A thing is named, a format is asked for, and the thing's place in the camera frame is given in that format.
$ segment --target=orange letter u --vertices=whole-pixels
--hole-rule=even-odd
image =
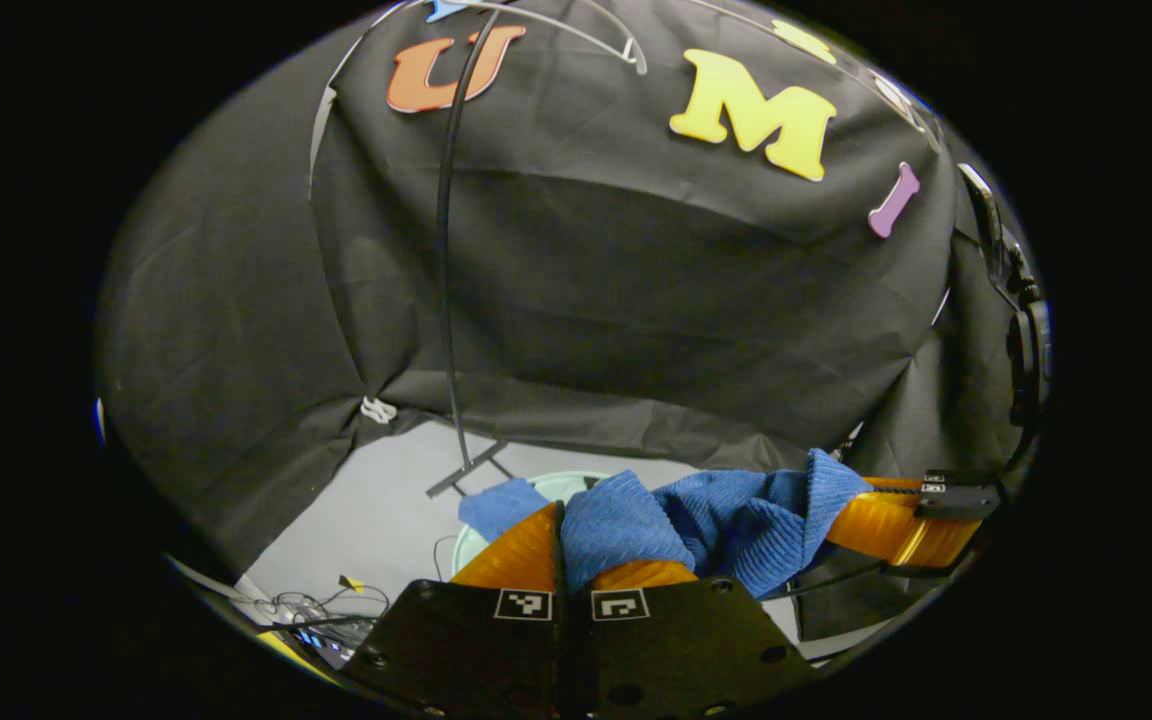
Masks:
[[[470,74],[470,88],[465,91],[465,99],[480,94],[495,78],[497,70],[500,69],[500,60],[505,59],[505,50],[513,38],[522,36],[526,31],[523,26],[499,26],[488,33],[488,39],[479,54],[479,61],[475,63]],[[470,36],[470,41],[477,41],[479,33]],[[450,37],[439,38],[439,40],[422,41],[403,50],[394,56],[397,68],[394,68],[394,77],[389,81],[389,92],[385,100],[391,108],[399,113],[424,113],[425,109],[450,108],[453,97],[456,96],[456,85],[439,85],[431,88],[429,75],[434,70],[434,61],[444,50],[450,47],[455,41]]]

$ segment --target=screw hole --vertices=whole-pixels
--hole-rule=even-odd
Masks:
[[[780,662],[785,660],[788,653],[790,653],[790,651],[788,651],[783,644],[776,644],[776,646],[764,650],[761,655],[758,657],[759,660],[763,660],[764,662]]]
[[[643,688],[639,688],[639,685],[612,688],[608,698],[613,703],[616,703],[616,705],[637,705],[637,703],[643,702]]]

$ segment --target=cable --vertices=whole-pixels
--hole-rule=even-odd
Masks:
[[[340,589],[340,591],[338,591],[336,593],[334,593],[332,597],[326,598],[325,601],[319,601],[313,596],[311,596],[309,593],[303,593],[303,592],[300,592],[300,591],[288,591],[288,592],[278,593],[276,596],[274,596],[274,600],[255,600],[255,598],[247,597],[247,594],[243,596],[244,600],[240,600],[237,597],[230,597],[229,600],[233,600],[234,602],[251,602],[252,605],[256,606],[256,609],[258,609],[260,612],[264,612],[264,614],[271,615],[271,616],[274,616],[274,617],[278,617],[278,615],[279,615],[279,611],[278,611],[279,606],[288,606],[288,605],[293,605],[294,602],[303,602],[303,605],[310,605],[311,607],[314,607],[317,611],[323,612],[324,615],[335,615],[335,616],[343,616],[343,615],[346,615],[343,612],[336,612],[336,611],[328,611],[328,609],[326,609],[326,605],[328,605],[328,602],[333,602],[333,601],[336,601],[336,600],[370,600],[371,602],[385,602],[385,609],[380,611],[380,615],[384,615],[385,612],[389,611],[389,606],[391,606],[389,597],[388,597],[387,593],[385,593],[385,591],[382,591],[382,589],[374,588],[374,585],[364,585],[364,589],[365,589],[365,591],[366,591],[366,589],[373,589],[376,592],[379,592],[381,594],[381,597],[384,598],[384,600],[381,600],[380,597],[365,597],[365,596],[361,596],[361,594],[358,597],[340,597],[340,596],[342,596],[342,593],[353,592],[353,588],[342,588],[342,589]],[[289,601],[289,600],[287,600],[287,596],[301,596],[303,598],[303,600],[301,600],[301,601]]]
[[[343,626],[348,623],[362,623],[366,620],[378,620],[370,615],[347,615],[344,617],[325,617],[319,620],[308,620],[305,623],[274,623],[273,626],[259,626],[256,634],[275,632],[276,630],[300,630],[301,628],[312,628],[312,626]]]
[[[445,539],[456,539],[456,536],[445,536],[435,539],[434,541],[434,571],[438,573],[438,582],[444,582],[444,569],[438,566],[438,543],[445,541]]]
[[[990,285],[992,285],[993,290],[998,293],[998,297],[1002,297],[1002,300],[1007,302],[1007,305],[1011,308],[1013,313],[1020,313],[1020,305],[1016,305],[1016,301],[1011,300],[1011,296],[1007,295],[1006,290],[1002,290],[1001,287],[998,287],[998,281],[995,281],[995,279],[990,278]]]
[[[452,202],[452,164],[456,154],[456,132],[461,128],[461,113],[465,109],[465,93],[470,88],[470,70],[479,61],[483,46],[486,45],[486,37],[492,33],[500,10],[494,9],[488,15],[488,22],[483,24],[479,37],[483,41],[476,41],[470,56],[465,60],[465,67],[461,68],[461,82],[456,85],[456,96],[452,100],[452,114],[447,119],[447,141],[444,143],[444,165],[438,174],[438,232],[435,232],[434,243],[438,250],[438,275],[439,288],[444,291],[444,351],[447,355],[447,389],[452,397],[452,418],[456,422],[456,438],[461,441],[461,458],[465,464],[462,469],[470,467],[470,450],[465,446],[465,424],[461,420],[461,407],[456,401],[456,355],[452,350],[452,303],[448,297],[447,282],[447,255],[448,255],[448,214]]]
[[[627,28],[626,23],[622,23],[621,18],[617,18],[616,15],[613,15],[609,10],[607,10],[607,8],[602,8],[601,5],[594,3],[594,0],[581,0],[581,2],[589,5],[591,9],[593,9],[596,13],[600,13],[605,18],[612,20],[614,26],[620,28],[621,32],[626,33],[626,50],[623,51],[616,50],[616,47],[612,47],[611,45],[605,44],[605,41],[602,40],[598,40],[598,38],[594,38],[589,33],[582,32],[578,29],[570,26],[570,24],[558,22],[558,20],[551,18],[548,17],[548,15],[541,15],[540,13],[531,13],[531,10],[524,10],[522,8],[508,8],[508,6],[503,6],[502,3],[484,3],[483,0],[447,0],[447,1],[448,3],[452,5],[483,6],[483,8],[495,8],[497,12],[503,9],[507,10],[508,13],[517,13],[525,18],[539,20],[543,23],[566,29],[567,32],[584,38],[584,40],[592,41],[596,46],[602,47],[602,50],[608,51],[608,53],[612,54],[613,58],[617,60],[623,60],[630,65],[636,65],[637,73],[639,73],[641,76],[645,76],[645,74],[649,74],[649,61],[646,61],[646,59],[643,56],[643,46],[639,45],[637,38],[635,38],[634,35],[630,32],[630,28]],[[630,58],[630,47],[637,47],[638,50],[637,54],[634,58]]]
[[[1037,424],[1038,424],[1037,419],[1026,418],[1025,424],[1021,425],[1020,442],[1016,444],[1015,450],[1011,450],[1011,456],[1007,460],[1007,464],[1005,465],[1005,468],[1002,468],[1002,471],[1005,471],[1005,473],[1009,473],[1011,470],[1020,468],[1020,462],[1025,458],[1025,454],[1029,452],[1029,447],[1033,445],[1034,438],[1038,437],[1038,427],[1036,426]]]

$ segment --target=blue cloth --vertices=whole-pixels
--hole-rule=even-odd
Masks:
[[[526,520],[532,511],[550,505],[544,495],[536,492],[524,478],[511,478],[479,495],[461,498],[457,516],[462,523],[473,528],[486,541],[494,541],[506,530]]]
[[[806,471],[710,471],[653,493],[695,556],[695,573],[730,575],[764,597],[812,562],[852,497],[873,487],[824,450]]]
[[[833,521],[869,483],[826,452],[805,471],[708,471],[649,493],[626,471],[577,493],[563,518],[568,592],[635,560],[730,575],[764,597],[812,561]]]
[[[630,470],[600,480],[567,503],[561,530],[567,592],[577,593],[602,570],[635,560],[695,560],[660,503]]]

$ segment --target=yellow foam letter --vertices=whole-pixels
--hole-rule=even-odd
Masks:
[[[829,53],[829,46],[820,41],[819,37],[810,35],[804,29],[791,26],[790,23],[782,20],[772,20],[772,26],[776,29],[776,35],[781,36],[782,40],[788,41],[788,44],[820,58],[826,63],[838,65],[838,60],[833,56],[833,53]]]
[[[805,88],[786,88],[768,100],[736,60],[706,50],[688,50],[682,56],[696,65],[696,82],[685,113],[669,118],[669,129],[697,141],[727,141],[727,128],[718,122],[727,108],[741,150],[758,147],[780,128],[781,136],[767,145],[767,159],[809,181],[824,177],[820,147],[835,106]]]

